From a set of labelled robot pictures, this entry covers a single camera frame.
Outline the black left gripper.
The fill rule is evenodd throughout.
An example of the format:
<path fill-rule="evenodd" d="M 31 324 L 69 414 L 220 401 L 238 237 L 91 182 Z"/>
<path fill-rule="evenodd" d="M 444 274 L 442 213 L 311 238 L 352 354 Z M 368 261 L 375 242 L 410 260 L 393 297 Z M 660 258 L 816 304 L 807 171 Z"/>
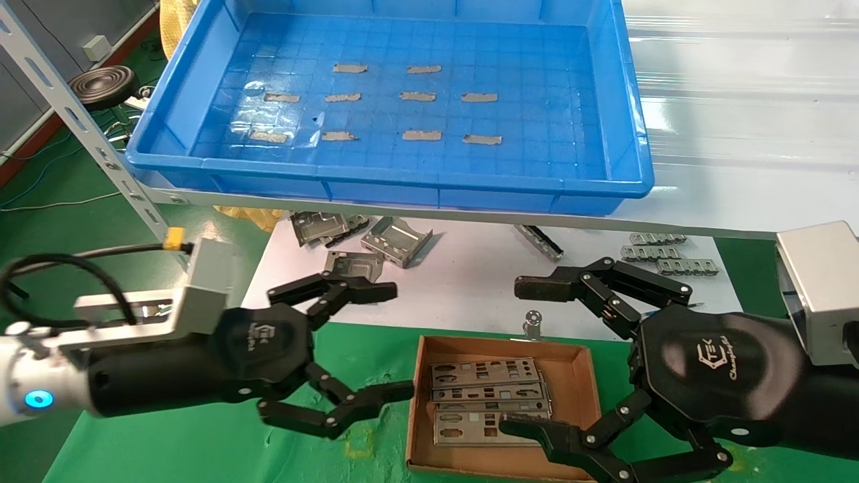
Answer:
<path fill-rule="evenodd" d="M 211 403 L 258 401 L 264 424 L 336 439 L 352 424 L 376 419 L 384 407 L 413 398 L 413 382 L 353 390 L 313 360 L 311 329 L 346 305 L 375 305 L 398 296 L 395 282 L 310 275 L 268 290 L 266 309 L 224 310 L 213 333 L 93 349 L 89 394 L 104 418 L 183 409 Z M 302 313 L 295 308 L 315 299 Z M 305 383 L 334 404 L 330 411 L 282 400 Z"/>

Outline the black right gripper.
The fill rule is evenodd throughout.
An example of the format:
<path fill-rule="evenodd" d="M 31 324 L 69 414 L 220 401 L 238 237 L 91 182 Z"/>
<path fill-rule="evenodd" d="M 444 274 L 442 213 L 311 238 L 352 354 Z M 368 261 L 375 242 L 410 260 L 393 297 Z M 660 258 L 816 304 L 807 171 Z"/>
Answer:
<path fill-rule="evenodd" d="M 642 321 L 623 294 L 663 310 Z M 500 416 L 501 432 L 539 443 L 553 464 L 580 468 L 597 482 L 705 481 L 734 462 L 714 437 L 857 459 L 857 369 L 813 365 L 791 322 L 687 309 L 691 287 L 611 258 L 519 276 L 515 296 L 579 301 L 620 339 L 635 339 L 638 382 L 651 392 L 636 389 L 586 430 L 523 413 Z M 611 444 L 644 416 L 690 451 L 632 464 L 614 455 Z"/>

